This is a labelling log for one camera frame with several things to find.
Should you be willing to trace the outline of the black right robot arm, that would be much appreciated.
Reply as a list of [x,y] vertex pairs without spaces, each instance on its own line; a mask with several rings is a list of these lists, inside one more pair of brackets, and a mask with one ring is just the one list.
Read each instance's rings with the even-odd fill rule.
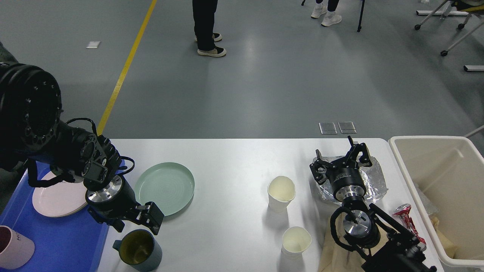
[[341,206],[329,219],[329,230],[340,248],[357,252],[364,260],[365,272],[436,272],[436,266],[424,264],[425,245],[416,234],[375,204],[365,202],[368,188],[361,167],[373,164],[366,144],[349,137],[350,149],[332,162],[323,160],[320,150],[310,164],[314,180],[330,185],[333,198]]

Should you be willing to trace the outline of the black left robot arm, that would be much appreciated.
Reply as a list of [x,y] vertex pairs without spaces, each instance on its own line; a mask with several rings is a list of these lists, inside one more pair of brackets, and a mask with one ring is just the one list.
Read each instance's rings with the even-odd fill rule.
[[159,207],[140,204],[124,175],[131,172],[109,138],[60,119],[62,97],[52,74],[16,62],[1,63],[1,168],[24,162],[31,187],[47,188],[80,179],[88,212],[99,224],[121,232],[124,221],[157,235],[164,219]]

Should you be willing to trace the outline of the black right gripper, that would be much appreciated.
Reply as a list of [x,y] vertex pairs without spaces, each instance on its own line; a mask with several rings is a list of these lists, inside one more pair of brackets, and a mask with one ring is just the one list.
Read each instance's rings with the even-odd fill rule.
[[[351,147],[343,158],[342,165],[345,168],[334,168],[332,162],[322,160],[320,150],[316,150],[316,160],[310,164],[313,179],[318,185],[329,180],[332,196],[337,201],[344,201],[350,196],[365,196],[367,189],[359,168],[373,166],[366,144],[354,142],[351,136],[347,139]],[[320,169],[325,170],[325,173],[320,173]]]

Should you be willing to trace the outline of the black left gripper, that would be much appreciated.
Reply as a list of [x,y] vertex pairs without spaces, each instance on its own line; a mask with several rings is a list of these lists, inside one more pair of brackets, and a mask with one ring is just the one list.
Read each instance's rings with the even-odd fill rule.
[[147,227],[154,235],[159,234],[163,212],[153,201],[140,205],[123,175],[115,175],[101,190],[87,190],[85,198],[88,213],[99,224],[106,223],[121,233],[125,227],[123,220],[129,220]]

